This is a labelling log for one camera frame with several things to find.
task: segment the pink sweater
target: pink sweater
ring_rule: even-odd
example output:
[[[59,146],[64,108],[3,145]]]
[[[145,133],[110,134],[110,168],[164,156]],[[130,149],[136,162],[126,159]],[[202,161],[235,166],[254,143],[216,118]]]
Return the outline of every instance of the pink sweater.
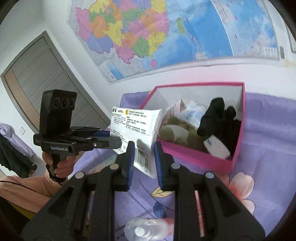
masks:
[[[49,178],[48,171],[45,172],[44,176],[25,179],[18,176],[7,176],[1,178],[0,181],[19,183],[36,191],[37,193],[12,183],[0,182],[1,197],[34,213],[37,213],[62,187],[59,183]]]

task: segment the green plush toy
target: green plush toy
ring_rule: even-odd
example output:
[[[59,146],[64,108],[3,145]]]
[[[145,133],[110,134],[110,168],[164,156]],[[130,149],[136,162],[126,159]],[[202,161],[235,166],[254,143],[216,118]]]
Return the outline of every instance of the green plush toy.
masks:
[[[170,117],[168,124],[160,128],[158,137],[167,142],[208,153],[203,143],[208,137],[198,136],[195,127],[175,116]]]

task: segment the bed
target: bed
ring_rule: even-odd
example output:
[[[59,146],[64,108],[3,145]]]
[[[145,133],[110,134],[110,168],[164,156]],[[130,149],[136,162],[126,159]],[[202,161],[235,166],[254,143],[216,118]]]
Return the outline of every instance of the bed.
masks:
[[[148,94],[125,94],[120,106],[139,108]],[[296,101],[246,93],[246,108],[237,164],[229,175],[216,174],[263,226],[266,235],[269,234],[266,240],[276,240],[275,235],[295,214],[295,199],[292,199],[296,191]],[[112,163],[115,158],[112,150],[94,149],[79,159],[73,173],[88,173],[101,163]],[[185,160],[175,158],[175,162],[193,172],[208,171]],[[136,168],[130,191],[115,194],[116,240],[126,240],[124,226],[135,217],[174,217],[174,194],[162,192],[157,179]]]

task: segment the barcode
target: barcode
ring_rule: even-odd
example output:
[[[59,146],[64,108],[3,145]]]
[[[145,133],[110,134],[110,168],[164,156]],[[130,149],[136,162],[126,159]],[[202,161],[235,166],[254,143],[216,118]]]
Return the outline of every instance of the barcode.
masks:
[[[136,157],[135,158],[136,163],[138,163],[141,167],[144,167],[144,165],[145,165],[145,153],[136,148],[135,157]]]

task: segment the door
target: door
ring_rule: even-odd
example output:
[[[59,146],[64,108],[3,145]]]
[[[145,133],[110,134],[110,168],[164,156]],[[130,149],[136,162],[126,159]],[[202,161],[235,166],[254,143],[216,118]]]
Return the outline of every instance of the door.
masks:
[[[13,63],[4,74],[4,79],[21,111],[37,131],[42,94],[52,89],[73,91],[78,94],[72,114],[72,126],[95,126],[104,129],[109,124],[78,90],[43,37]]]

